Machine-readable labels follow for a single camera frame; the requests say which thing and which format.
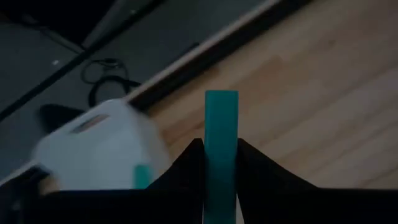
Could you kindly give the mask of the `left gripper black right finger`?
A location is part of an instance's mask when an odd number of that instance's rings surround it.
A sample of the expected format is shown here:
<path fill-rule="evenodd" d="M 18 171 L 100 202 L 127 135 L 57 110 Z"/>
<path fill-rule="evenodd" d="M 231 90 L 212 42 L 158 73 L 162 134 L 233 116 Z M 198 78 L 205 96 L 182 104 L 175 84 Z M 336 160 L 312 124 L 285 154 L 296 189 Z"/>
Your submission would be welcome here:
<path fill-rule="evenodd" d="M 245 224 L 398 224 L 398 190 L 317 187 L 243 139 L 238 199 Z"/>

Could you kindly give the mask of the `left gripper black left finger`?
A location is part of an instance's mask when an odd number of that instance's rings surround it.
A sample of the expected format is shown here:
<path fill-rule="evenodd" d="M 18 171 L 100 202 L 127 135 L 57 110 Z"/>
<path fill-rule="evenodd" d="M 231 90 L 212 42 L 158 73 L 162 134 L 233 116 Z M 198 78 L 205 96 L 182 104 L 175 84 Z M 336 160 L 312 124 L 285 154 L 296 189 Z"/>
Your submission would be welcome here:
<path fill-rule="evenodd" d="M 204 144 L 194 139 L 142 190 L 59 191 L 30 206 L 30 224 L 201 224 Z"/>

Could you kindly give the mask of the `teal block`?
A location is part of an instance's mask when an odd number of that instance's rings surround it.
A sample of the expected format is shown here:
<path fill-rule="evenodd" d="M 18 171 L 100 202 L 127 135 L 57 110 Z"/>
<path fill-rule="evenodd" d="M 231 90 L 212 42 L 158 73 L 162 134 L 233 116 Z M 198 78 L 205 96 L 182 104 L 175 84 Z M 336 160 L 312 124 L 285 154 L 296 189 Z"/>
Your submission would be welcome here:
<path fill-rule="evenodd" d="M 152 169 L 147 164 L 139 164 L 133 170 L 134 189 L 145 189 L 152 183 Z"/>
<path fill-rule="evenodd" d="M 205 93 L 204 224 L 236 223 L 238 92 Z"/>

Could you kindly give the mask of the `white plastic bin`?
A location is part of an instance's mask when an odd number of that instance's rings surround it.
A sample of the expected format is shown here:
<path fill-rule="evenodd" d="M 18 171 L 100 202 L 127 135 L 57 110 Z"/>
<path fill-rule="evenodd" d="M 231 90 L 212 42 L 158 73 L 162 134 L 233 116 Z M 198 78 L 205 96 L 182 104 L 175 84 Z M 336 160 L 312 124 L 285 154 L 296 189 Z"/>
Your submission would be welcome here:
<path fill-rule="evenodd" d="M 134 189 L 136 165 L 150 166 L 152 182 L 171 165 L 154 122 L 121 99 L 105 101 L 50 133 L 33 157 L 59 190 Z"/>

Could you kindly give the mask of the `black folding panel stand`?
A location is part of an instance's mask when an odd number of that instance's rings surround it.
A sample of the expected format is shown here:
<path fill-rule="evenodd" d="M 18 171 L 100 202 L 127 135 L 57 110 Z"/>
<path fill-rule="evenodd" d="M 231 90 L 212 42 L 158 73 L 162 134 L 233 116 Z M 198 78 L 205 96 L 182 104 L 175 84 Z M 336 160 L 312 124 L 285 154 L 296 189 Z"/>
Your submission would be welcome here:
<path fill-rule="evenodd" d="M 93 49 L 110 43 L 167 0 L 0 0 L 0 14 Z"/>

